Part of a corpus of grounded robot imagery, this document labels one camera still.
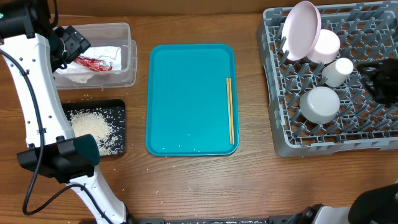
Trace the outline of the red snack wrapper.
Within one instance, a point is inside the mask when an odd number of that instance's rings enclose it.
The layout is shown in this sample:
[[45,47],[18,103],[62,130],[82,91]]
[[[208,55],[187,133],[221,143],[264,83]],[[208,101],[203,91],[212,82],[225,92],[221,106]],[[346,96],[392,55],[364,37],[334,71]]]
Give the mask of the red snack wrapper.
[[74,60],[74,62],[88,68],[93,72],[105,72],[111,71],[113,69],[111,63],[95,58],[79,56]]

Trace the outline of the white napkin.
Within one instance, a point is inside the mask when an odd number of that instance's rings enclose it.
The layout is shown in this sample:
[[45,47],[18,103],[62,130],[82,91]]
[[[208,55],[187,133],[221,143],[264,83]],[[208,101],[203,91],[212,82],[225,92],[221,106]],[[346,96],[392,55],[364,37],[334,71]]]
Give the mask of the white napkin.
[[[121,58],[121,48],[113,46],[102,46],[102,47],[90,47],[87,51],[82,53],[80,56],[89,57],[104,60],[111,63],[113,69],[122,69],[122,58]],[[57,69],[57,74],[61,74],[69,80],[76,83],[86,83],[90,78],[92,78],[96,72],[89,70],[88,68],[75,63],[74,61],[68,64],[66,69]]]

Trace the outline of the white paper cup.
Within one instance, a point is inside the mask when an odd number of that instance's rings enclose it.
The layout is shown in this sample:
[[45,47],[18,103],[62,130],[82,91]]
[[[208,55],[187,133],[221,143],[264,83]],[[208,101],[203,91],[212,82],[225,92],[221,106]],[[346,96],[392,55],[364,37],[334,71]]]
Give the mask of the white paper cup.
[[330,87],[338,87],[353,72],[353,62],[348,58],[339,58],[327,65],[322,71],[322,77],[326,78],[326,84]]

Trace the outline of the small pink bowl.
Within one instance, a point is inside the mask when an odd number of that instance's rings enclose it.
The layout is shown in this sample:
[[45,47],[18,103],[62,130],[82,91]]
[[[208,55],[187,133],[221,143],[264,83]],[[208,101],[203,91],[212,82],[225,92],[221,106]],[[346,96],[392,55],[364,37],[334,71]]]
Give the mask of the small pink bowl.
[[331,63],[337,57],[340,45],[340,38],[334,32],[322,29],[316,45],[306,57],[314,63]]

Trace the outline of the grey-white bowl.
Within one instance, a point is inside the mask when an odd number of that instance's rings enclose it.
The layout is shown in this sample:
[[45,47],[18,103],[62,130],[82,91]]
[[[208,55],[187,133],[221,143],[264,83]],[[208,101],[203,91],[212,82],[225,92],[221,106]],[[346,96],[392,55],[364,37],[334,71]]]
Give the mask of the grey-white bowl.
[[306,92],[299,103],[303,116],[312,123],[332,121],[340,108],[338,95],[328,87],[320,86]]

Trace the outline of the large white plate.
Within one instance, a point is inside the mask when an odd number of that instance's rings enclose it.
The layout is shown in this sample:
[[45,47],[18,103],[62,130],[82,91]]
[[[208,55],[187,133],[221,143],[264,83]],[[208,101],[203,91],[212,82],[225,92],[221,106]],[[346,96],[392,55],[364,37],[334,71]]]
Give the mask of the large white plate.
[[282,29],[285,43],[283,53],[287,59],[297,61],[307,56],[318,41],[321,30],[319,10],[310,1],[301,1],[289,12]]

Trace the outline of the wooden chopstick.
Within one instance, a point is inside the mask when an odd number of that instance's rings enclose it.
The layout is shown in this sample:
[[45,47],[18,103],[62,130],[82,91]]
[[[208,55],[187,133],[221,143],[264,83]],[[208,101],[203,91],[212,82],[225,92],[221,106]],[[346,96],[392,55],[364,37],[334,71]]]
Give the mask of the wooden chopstick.
[[228,121],[229,121],[229,138],[230,144],[233,144],[233,119],[231,117],[231,101],[230,101],[230,78],[226,78],[226,89],[227,89],[227,104],[228,104]]
[[233,118],[233,96],[232,96],[231,78],[230,78],[230,81],[229,81],[229,85],[230,85],[231,117],[233,119],[232,124],[233,124],[233,144],[234,144],[234,118]]

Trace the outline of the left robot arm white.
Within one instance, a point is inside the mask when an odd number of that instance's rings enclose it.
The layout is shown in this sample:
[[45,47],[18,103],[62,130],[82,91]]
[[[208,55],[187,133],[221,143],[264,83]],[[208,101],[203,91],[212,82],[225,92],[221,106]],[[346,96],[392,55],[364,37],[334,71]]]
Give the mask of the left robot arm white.
[[1,55],[14,80],[25,121],[27,150],[17,155],[34,176],[54,178],[73,190],[97,223],[132,223],[127,206],[109,187],[92,135],[76,136],[55,86],[53,73],[90,47],[73,27],[58,26],[46,1],[1,5]]

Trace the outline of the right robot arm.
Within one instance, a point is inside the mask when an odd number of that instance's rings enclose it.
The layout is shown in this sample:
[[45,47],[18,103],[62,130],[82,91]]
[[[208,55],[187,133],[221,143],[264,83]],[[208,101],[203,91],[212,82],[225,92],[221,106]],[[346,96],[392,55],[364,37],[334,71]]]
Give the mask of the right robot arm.
[[[397,106],[397,60],[393,58],[357,66],[361,83],[375,102]],[[397,223],[397,184],[362,193],[350,207],[332,208],[322,204],[307,207],[288,223]]]

